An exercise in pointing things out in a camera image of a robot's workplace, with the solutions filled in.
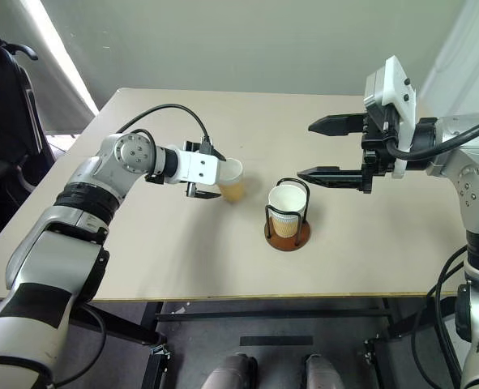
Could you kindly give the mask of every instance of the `round base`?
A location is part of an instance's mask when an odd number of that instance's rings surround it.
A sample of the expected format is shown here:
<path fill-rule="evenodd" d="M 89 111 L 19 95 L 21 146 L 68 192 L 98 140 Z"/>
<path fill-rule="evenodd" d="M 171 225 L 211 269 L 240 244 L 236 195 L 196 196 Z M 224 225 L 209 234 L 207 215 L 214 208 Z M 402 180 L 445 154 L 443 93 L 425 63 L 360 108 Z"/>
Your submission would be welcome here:
<path fill-rule="evenodd" d="M 272 237 L 267 237 L 268 230 L 266 224 L 264 224 L 264 237 L 266 238 L 266 241 L 270 244 L 271 247 L 274 247 L 281 251 L 295 251 L 303 247 L 307 243 L 307 241 L 310 240 L 311 227 L 307 221 L 302 223 L 301 241 L 298 243 L 298 246 L 295 246 L 297 234 L 293 235 L 292 237 L 280 237 L 276 234 L 273 228 L 271 217 L 268 222 L 270 223 L 270 232 L 272 233 Z"/>

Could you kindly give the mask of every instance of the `table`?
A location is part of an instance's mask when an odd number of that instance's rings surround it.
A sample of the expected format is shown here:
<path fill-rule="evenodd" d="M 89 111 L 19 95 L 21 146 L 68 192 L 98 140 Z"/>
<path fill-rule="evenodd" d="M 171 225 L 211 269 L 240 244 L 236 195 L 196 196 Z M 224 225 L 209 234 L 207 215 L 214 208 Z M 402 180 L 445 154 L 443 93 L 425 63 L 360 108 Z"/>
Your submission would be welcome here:
<path fill-rule="evenodd" d="M 328 114 L 362 112 L 361 96 L 119 89 L 71 150 L 57 161 L 0 234 L 0 297 L 6 262 L 75 168 L 101 140 L 154 105 L 178 103 L 205 123 L 216 148 L 245 167 L 247 196 L 188 199 L 185 186 L 139 180 L 109 226 L 111 254 L 96 300 L 404 296 L 424 294 L 465 243 L 448 180 L 409 172 L 374 179 L 372 194 L 310 186 L 311 239 L 280 252 L 263 235 L 264 205 L 282 177 L 317 165 L 359 169 L 360 136 L 308 133 Z M 135 125 L 159 145 L 199 141 L 185 112 L 166 109 Z M 447 282 L 453 292 L 462 274 Z"/>

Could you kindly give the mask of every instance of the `white paper cup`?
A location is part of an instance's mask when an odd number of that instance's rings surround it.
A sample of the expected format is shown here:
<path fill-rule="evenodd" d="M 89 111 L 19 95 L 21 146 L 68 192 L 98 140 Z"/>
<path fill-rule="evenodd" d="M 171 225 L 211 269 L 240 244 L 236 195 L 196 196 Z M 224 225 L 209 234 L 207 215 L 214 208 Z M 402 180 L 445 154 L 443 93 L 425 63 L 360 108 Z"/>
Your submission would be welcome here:
<path fill-rule="evenodd" d="M 306 209 L 306 192 L 293 185 L 278 185 L 270 190 L 268 204 L 284 212 L 298 212 L 303 216 Z M 283 215 L 270 210 L 273 228 L 280 237 L 292 237 L 297 233 L 298 217 Z"/>
<path fill-rule="evenodd" d="M 217 185 L 225 200 L 231 203 L 241 200 L 245 195 L 241 161 L 233 158 L 220 160 L 220 177 Z"/>

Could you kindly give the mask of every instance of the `chair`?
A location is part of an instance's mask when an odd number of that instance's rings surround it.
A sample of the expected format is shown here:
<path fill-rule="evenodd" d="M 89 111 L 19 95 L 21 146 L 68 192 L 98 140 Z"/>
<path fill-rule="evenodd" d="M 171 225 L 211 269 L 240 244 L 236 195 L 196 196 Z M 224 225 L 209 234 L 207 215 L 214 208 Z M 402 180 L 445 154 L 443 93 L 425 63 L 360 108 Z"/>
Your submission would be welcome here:
<path fill-rule="evenodd" d="M 29 47 L 0 38 L 0 232 L 55 161 L 18 51 L 37 60 Z"/>

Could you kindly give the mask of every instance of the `gray wall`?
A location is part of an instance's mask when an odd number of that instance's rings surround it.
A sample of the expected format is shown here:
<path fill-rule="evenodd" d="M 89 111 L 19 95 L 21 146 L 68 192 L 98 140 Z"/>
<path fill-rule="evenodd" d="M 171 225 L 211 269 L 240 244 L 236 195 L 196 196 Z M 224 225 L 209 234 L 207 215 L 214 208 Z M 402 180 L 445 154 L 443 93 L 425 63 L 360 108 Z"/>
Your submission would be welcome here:
<path fill-rule="evenodd" d="M 95 102 L 120 87 L 363 93 L 424 82 L 463 0 L 42 0 Z"/>

